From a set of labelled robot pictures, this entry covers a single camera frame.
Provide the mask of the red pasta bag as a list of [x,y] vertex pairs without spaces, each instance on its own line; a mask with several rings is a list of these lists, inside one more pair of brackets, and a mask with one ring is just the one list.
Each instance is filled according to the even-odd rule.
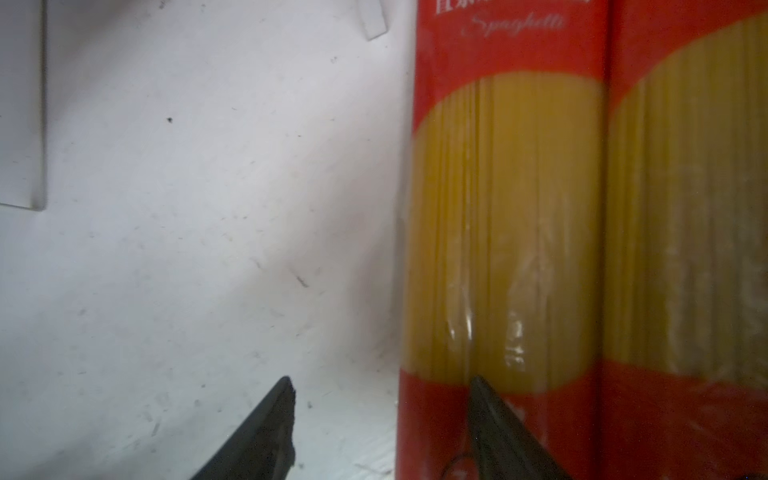
[[767,475],[767,5],[617,1],[605,479]]
[[399,479],[476,477],[474,376],[596,475],[608,10],[417,5]]

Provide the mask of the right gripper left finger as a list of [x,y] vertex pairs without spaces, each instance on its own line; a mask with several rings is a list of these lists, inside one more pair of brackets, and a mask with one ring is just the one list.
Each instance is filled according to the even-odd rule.
[[280,378],[193,480],[284,480],[295,464],[296,390]]

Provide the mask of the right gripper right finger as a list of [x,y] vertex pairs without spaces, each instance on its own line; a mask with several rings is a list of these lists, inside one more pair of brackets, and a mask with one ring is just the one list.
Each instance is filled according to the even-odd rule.
[[473,377],[469,383],[468,426],[479,478],[570,478],[481,376]]

